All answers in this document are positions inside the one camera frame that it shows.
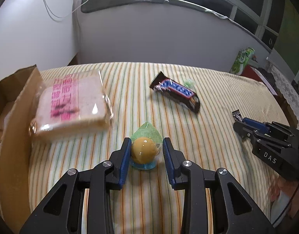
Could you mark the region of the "person's right hand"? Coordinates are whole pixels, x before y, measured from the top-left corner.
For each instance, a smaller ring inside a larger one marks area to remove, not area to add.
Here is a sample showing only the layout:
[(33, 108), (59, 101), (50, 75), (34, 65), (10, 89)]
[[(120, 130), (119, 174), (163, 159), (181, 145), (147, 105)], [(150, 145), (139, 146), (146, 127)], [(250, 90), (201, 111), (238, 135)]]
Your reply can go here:
[[(298, 184), (299, 182), (297, 181), (288, 181), (283, 177), (278, 176), (277, 180), (274, 182), (274, 184), (272, 184), (269, 191), (269, 198), (271, 202), (278, 200), (281, 193), (284, 193), (284, 195), (288, 196), (288, 199), (290, 199), (293, 196)], [(292, 200), (291, 210), (299, 210), (299, 188)]]

